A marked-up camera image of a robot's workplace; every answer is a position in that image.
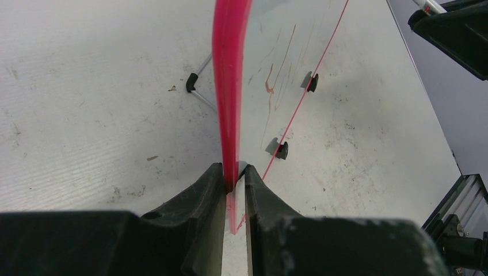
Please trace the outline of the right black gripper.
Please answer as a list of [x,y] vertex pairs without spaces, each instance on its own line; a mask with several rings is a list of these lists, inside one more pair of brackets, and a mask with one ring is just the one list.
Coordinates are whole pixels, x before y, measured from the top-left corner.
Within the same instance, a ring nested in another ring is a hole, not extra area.
[[451,1],[447,11],[429,16],[414,12],[410,29],[468,72],[487,80],[487,1]]

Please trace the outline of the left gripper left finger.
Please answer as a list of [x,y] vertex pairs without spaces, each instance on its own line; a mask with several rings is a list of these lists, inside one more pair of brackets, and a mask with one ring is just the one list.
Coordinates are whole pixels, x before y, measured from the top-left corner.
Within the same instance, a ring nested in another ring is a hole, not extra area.
[[2,275],[221,275],[223,167],[137,216],[124,210],[1,214]]

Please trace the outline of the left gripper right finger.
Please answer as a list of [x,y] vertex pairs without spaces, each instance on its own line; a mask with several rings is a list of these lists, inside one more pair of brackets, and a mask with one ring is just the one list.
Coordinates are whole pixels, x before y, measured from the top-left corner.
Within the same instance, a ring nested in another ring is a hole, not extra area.
[[246,166],[249,275],[449,275],[432,239],[408,220],[307,217]]

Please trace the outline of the white whiteboard marker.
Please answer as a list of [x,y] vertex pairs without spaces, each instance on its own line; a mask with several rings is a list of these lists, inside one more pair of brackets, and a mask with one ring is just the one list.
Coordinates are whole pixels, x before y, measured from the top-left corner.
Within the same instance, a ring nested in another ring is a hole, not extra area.
[[447,11],[435,0],[413,0],[413,2],[425,14],[432,16],[435,14],[443,14]]

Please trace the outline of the pink framed whiteboard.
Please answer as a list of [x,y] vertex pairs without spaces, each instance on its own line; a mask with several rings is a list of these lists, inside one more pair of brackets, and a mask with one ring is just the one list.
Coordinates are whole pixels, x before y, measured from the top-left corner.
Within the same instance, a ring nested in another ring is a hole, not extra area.
[[279,160],[265,148],[289,146],[290,127],[306,95],[300,85],[318,74],[347,1],[217,1],[212,64],[230,232],[245,214],[238,183],[250,164],[265,178]]

